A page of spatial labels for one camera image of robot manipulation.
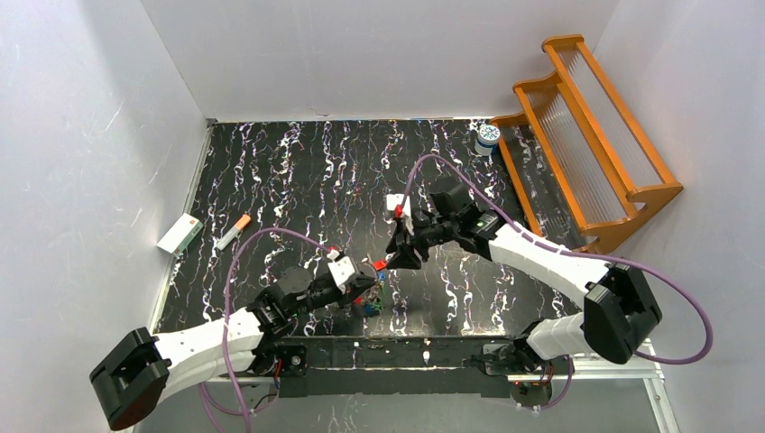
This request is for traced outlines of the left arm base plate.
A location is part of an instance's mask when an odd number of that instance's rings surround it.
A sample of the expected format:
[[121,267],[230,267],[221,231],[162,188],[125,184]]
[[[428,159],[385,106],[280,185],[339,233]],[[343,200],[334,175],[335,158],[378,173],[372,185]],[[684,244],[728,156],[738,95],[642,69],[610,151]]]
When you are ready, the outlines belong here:
[[257,376],[300,377],[307,368],[308,350],[304,345],[272,345],[254,355],[248,370]]

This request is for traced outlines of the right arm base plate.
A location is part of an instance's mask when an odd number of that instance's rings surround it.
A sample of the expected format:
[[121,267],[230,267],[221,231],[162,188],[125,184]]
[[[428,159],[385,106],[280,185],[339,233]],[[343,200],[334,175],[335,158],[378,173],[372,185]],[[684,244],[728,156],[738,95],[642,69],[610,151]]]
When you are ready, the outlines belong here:
[[572,371],[564,356],[544,360],[534,355],[530,348],[516,348],[512,343],[485,344],[477,355],[464,359],[463,366],[477,368],[488,376],[528,376],[527,382],[565,378]]

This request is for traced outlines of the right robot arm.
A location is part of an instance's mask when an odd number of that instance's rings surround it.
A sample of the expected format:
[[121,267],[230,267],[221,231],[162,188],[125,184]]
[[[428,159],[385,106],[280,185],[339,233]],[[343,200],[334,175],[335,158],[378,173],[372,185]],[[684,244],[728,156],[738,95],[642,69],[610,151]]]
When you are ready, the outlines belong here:
[[418,270],[432,247],[454,242],[464,251],[511,266],[568,297],[574,315],[542,319],[527,326],[508,349],[521,369],[563,355],[596,354],[626,364],[662,313],[642,271],[630,265],[574,257],[562,246],[478,206],[466,186],[448,179],[432,194],[434,211],[411,206],[389,194],[385,207],[395,223],[386,253],[390,270]]

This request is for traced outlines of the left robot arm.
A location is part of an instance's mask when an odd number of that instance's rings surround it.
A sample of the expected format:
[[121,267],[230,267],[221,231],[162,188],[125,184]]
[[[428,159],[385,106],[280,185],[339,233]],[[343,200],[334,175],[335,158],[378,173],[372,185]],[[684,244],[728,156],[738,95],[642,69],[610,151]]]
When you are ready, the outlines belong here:
[[172,333],[128,332],[89,375],[108,427],[130,428],[177,392],[251,368],[299,315],[351,304],[377,281],[349,258],[318,275],[292,267],[228,318]]

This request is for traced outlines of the keyring with coloured tags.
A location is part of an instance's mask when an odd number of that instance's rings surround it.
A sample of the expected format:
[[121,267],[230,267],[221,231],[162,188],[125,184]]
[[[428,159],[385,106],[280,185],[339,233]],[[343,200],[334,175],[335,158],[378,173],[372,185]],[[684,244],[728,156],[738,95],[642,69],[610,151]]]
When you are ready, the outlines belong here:
[[385,309],[385,267],[374,261],[367,255],[361,261],[364,271],[375,278],[375,283],[371,289],[366,290],[352,304],[353,312],[362,318],[374,318],[381,316]]

